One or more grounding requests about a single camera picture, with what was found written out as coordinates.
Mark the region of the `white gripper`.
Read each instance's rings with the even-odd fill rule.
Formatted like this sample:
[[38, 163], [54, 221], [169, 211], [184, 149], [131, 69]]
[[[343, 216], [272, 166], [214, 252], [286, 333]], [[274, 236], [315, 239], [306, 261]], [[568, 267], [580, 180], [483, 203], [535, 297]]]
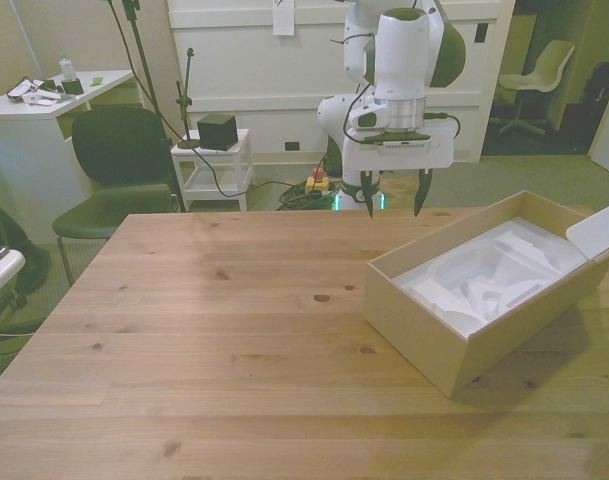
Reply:
[[373, 197], [379, 192], [379, 170], [420, 169], [418, 190], [414, 199], [414, 215], [418, 216], [429, 194], [434, 168], [447, 168], [454, 161], [456, 121], [426, 121], [418, 130], [429, 135], [426, 141], [393, 141], [383, 145], [360, 144], [344, 139], [343, 170], [362, 171], [361, 188], [370, 217], [373, 217]]

